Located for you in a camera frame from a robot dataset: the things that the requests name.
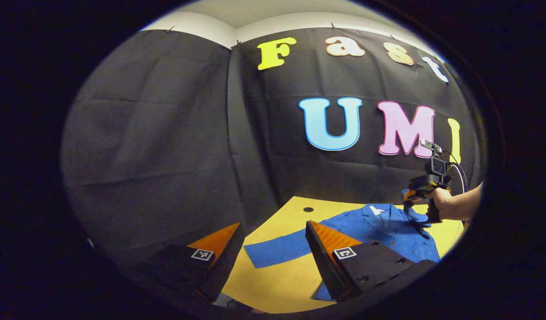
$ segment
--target black curtain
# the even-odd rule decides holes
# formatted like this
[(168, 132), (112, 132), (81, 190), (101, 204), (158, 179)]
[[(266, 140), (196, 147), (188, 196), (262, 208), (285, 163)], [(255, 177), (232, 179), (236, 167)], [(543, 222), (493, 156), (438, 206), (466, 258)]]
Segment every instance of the black curtain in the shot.
[(237, 222), (246, 233), (226, 122), (229, 56), (196, 35), (141, 31), (74, 100), (64, 182), (76, 218), (117, 263)]
[[(325, 39), (333, 36), (354, 39), (366, 51), (365, 55), (328, 54)], [(259, 70), (261, 51), (257, 46), (287, 37), (296, 39), (296, 44), (289, 45), (289, 55), (281, 57), (285, 63)], [(383, 47), (385, 42), (405, 48), (414, 65), (390, 59)], [(280, 203), (292, 196), (303, 196), (339, 202), (401, 204), (400, 191), (407, 188), (409, 179), (425, 174), (426, 159), (417, 158), (413, 151), (407, 155), (403, 150), (395, 156), (379, 154), (385, 130), (383, 114), (377, 109), (381, 101), (399, 103), (410, 121), (419, 105), (433, 108), (434, 142), (447, 150), (451, 150), (452, 140), (446, 120), (456, 119), (461, 126), (462, 167), (474, 181), (478, 176), (475, 172), (478, 148), (466, 100), (449, 70), (441, 67), (449, 79), (444, 83), (422, 60), (425, 56), (442, 65), (430, 54), (392, 38), (331, 28), (279, 32), (232, 48), (232, 61), (239, 64), (242, 74), (247, 118), (255, 134), (247, 143), (255, 143), (255, 148), (262, 152), (261, 157), (252, 160), (261, 161), (262, 166), (267, 164), (267, 178)], [(346, 130), (344, 112), (336, 101), (342, 97), (362, 100), (360, 138), (356, 144), (346, 150), (328, 152), (307, 141), (303, 110), (298, 103), (317, 97), (330, 100), (326, 126), (333, 136), (340, 136)], [(451, 174), (455, 175), (451, 184), (453, 193), (459, 194), (460, 180), (456, 172)]]

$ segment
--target letter m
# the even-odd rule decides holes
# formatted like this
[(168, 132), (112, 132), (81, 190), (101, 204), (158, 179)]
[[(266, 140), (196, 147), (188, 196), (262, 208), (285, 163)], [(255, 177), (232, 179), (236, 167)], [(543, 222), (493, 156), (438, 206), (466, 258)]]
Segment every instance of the letter m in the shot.
[(378, 151), (387, 156), (399, 154), (399, 146), (396, 144), (396, 136), (399, 138), (404, 154), (409, 154), (415, 147), (414, 154), (419, 158), (430, 158), (431, 150), (419, 145), (420, 140), (433, 142), (433, 117), (435, 111), (430, 107), (420, 105), (415, 110), (413, 121), (407, 119), (405, 112), (399, 103), (383, 101), (378, 103), (378, 109), (383, 112), (385, 124), (385, 136)]

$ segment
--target blue jacket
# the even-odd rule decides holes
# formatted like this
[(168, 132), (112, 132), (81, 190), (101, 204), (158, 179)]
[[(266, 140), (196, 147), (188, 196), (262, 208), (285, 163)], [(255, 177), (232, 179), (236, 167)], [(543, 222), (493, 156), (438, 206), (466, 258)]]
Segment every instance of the blue jacket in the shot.
[[(411, 208), (406, 213), (392, 204), (369, 203), (320, 223), (362, 243), (379, 241), (416, 263), (421, 260), (438, 262), (440, 257), (435, 241), (423, 229), (430, 226), (422, 224), (426, 220), (427, 216)], [(256, 268), (285, 263), (310, 253), (305, 229), (244, 248)], [(327, 294), (326, 287), (321, 284), (314, 298), (331, 300)]]

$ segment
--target orange soft gripper pad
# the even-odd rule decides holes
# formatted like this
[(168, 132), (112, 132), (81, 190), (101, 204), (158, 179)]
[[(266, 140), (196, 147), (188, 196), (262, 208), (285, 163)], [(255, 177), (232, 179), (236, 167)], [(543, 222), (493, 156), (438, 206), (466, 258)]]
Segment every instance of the orange soft gripper pad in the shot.
[(410, 199), (409, 197), (410, 196), (413, 196), (415, 195), (415, 190), (408, 190), (405, 195), (403, 196), (403, 201), (410, 201), (412, 199)]
[(187, 247), (214, 252), (215, 257), (212, 264), (210, 264), (211, 268), (224, 251), (226, 245), (228, 245), (228, 242), (232, 238), (232, 235), (236, 232), (237, 227), (239, 227), (239, 222), (232, 224), (229, 227), (225, 227), (222, 230), (218, 230), (211, 235), (207, 235), (206, 237), (189, 244)]
[(352, 245), (362, 244), (357, 239), (349, 237), (344, 233), (338, 232), (332, 228), (326, 227), (326, 225), (316, 223), (312, 220), (310, 221), (310, 223), (313, 225), (314, 230), (316, 231), (318, 238), (322, 243), (322, 246), (326, 250), (326, 253), (328, 253), (330, 259), (332, 259), (332, 262), (334, 264), (336, 264), (336, 261), (334, 261), (334, 257), (332, 257), (332, 251), (334, 251), (335, 249), (350, 247)]

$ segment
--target wooden table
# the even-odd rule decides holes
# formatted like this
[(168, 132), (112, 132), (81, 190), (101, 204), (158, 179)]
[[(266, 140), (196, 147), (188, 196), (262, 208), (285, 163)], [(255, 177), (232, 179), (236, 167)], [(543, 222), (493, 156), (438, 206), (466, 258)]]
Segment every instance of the wooden table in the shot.
[[(288, 235), (303, 229), (308, 220), (320, 222), (364, 205), (293, 197), (248, 235), (243, 245)], [(305, 207), (314, 208), (314, 211), (305, 212)], [(416, 205), (414, 210), (424, 214), (427, 205)], [(439, 256), (443, 257), (459, 239), (463, 227), (460, 221), (444, 220), (443, 223), (433, 224), (426, 230), (435, 239)], [(265, 312), (301, 312), (335, 303), (311, 298), (321, 282), (312, 253), (286, 263), (256, 269), (242, 248), (222, 292)]]

